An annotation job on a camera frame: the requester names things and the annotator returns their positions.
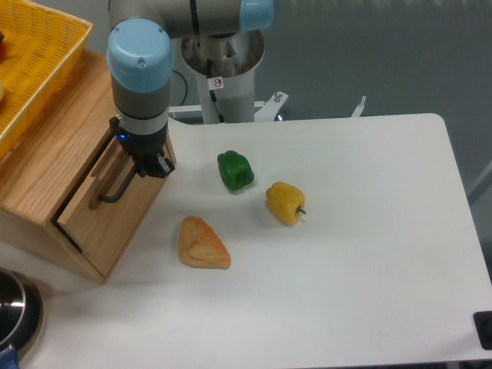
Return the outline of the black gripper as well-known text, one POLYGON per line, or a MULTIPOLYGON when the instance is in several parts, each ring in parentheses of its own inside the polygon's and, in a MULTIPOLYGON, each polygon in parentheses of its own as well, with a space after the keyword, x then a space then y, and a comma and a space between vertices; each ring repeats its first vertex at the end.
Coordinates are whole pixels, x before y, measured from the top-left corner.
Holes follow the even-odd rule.
POLYGON ((175 170, 175 164, 163 153, 168 124, 152 133, 134 133, 123 127, 124 121, 118 117, 109 120, 111 134, 123 151, 131 157, 133 165, 129 175, 153 178, 166 178, 175 170))

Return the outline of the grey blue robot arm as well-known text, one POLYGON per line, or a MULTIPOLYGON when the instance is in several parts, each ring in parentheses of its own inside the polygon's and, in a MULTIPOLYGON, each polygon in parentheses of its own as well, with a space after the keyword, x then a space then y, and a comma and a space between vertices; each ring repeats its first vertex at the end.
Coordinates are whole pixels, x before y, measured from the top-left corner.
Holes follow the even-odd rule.
POLYGON ((111 1, 107 61, 116 116, 111 132, 133 159, 133 173, 163 178, 172 41, 194 71, 207 123, 254 120, 254 71, 264 55, 262 30, 271 1, 111 1))

